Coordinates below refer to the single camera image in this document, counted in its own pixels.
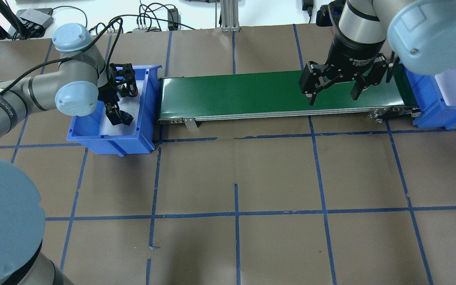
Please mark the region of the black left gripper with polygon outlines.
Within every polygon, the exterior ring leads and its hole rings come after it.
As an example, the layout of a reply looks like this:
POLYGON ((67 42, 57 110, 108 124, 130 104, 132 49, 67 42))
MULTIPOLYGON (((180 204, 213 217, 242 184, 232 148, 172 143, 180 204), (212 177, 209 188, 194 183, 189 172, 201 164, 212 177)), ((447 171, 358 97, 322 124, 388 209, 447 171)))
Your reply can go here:
POLYGON ((105 115, 112 125, 130 126, 134 117, 128 112, 120 111, 119 98, 127 97, 121 92, 121 86, 136 84, 135 70, 131 63, 110 63, 106 69, 107 83, 98 88, 98 100, 105 103, 105 115))

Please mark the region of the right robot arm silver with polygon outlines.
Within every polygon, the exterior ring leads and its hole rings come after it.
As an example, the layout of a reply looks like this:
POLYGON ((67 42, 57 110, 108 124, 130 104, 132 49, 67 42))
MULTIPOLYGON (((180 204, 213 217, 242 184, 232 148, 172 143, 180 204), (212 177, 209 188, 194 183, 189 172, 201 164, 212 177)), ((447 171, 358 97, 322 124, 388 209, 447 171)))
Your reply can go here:
POLYGON ((347 0, 332 25, 325 63, 308 62, 298 82, 310 105, 335 84, 355 82, 355 101, 378 85, 389 68, 380 52, 384 43, 416 74, 456 68, 456 0, 347 0))

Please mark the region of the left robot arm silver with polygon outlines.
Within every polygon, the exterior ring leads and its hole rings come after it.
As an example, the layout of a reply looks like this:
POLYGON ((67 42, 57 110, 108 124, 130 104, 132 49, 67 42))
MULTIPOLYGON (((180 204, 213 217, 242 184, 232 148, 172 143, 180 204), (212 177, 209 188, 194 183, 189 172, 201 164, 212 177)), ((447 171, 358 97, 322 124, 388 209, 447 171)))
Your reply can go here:
MULTIPOLYGON (((99 51, 86 27, 64 24, 54 31, 51 47, 60 57, 32 67, 14 80, 0 81, 0 139, 22 126, 29 134, 30 116, 58 110, 88 116, 105 105, 117 123, 132 116, 119 109, 119 96, 135 96, 130 63, 116 64, 99 51)), ((14 163, 0 159, 0 285, 70 285, 71 280, 42 253, 45 212, 32 180, 14 163)))

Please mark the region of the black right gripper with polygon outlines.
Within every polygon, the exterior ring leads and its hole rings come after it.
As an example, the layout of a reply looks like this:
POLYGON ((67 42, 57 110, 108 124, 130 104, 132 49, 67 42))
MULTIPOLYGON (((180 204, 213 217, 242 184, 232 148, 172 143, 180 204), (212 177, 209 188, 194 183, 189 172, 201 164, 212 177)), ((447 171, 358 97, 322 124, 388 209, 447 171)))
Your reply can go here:
POLYGON ((320 92, 334 84, 355 82, 350 94, 354 101, 369 86, 382 83, 388 61, 378 43, 357 43, 344 36, 335 36, 324 63, 308 61, 299 78, 299 89, 310 95, 309 105, 314 105, 320 92))

